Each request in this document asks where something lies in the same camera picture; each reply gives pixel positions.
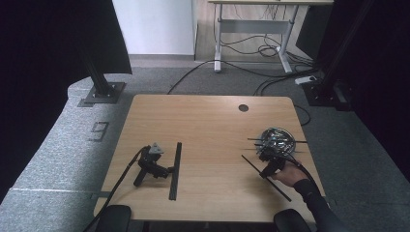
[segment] white wall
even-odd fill
[[[112,2],[129,54],[193,55],[192,0]]]

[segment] floor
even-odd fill
[[[133,75],[106,76],[109,81],[127,82],[119,102],[113,105],[78,107],[93,83],[86,78],[72,85],[63,113],[0,206],[0,231],[81,231],[92,219],[132,97],[165,94],[199,64],[177,56],[133,58]],[[235,64],[258,73],[283,73],[279,64]],[[173,94],[252,96],[267,79],[232,67],[214,73],[212,67],[205,64],[196,69]],[[303,130],[326,199],[352,231],[408,231],[410,184],[354,112],[308,106],[302,88],[292,78],[266,89],[264,95],[289,97],[309,113],[297,109],[301,122],[310,119]],[[97,122],[108,123],[102,141],[92,139],[100,136],[93,132]],[[181,226],[185,231],[205,226],[154,223],[152,231],[164,227],[170,231],[171,225],[175,231],[182,231],[178,229]],[[211,225],[217,228],[214,231],[230,228]],[[141,229],[141,221],[131,222],[129,231]]]

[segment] power strip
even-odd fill
[[[300,84],[308,83],[308,82],[315,81],[315,80],[317,80],[317,78],[314,77],[314,75],[310,75],[310,76],[305,76],[305,77],[295,79],[295,83],[297,85],[300,85]]]

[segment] black sleeve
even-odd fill
[[[346,226],[331,211],[325,199],[320,195],[320,192],[317,191],[310,180],[301,180],[297,182],[293,188],[302,195],[304,201],[307,203],[307,207],[316,220],[316,226],[319,232],[348,231]]]

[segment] table top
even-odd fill
[[[239,105],[249,110],[243,112]],[[267,128],[289,131],[305,141],[289,98],[239,96],[137,95],[134,97],[102,191],[111,191],[135,153],[157,142],[164,154],[158,165],[173,166],[177,142],[182,142],[176,201],[168,199],[167,179],[147,174],[135,187],[140,167],[135,164],[110,204],[128,205],[132,218],[142,220],[271,222],[278,211],[293,208],[314,221],[299,193],[275,181],[288,202],[242,157],[260,170],[266,166],[255,154],[255,138]],[[324,194],[308,145],[298,143],[294,157],[310,172]],[[95,214],[106,198],[100,197]]]
[[[332,5],[334,0],[208,0],[208,2],[238,5]]]

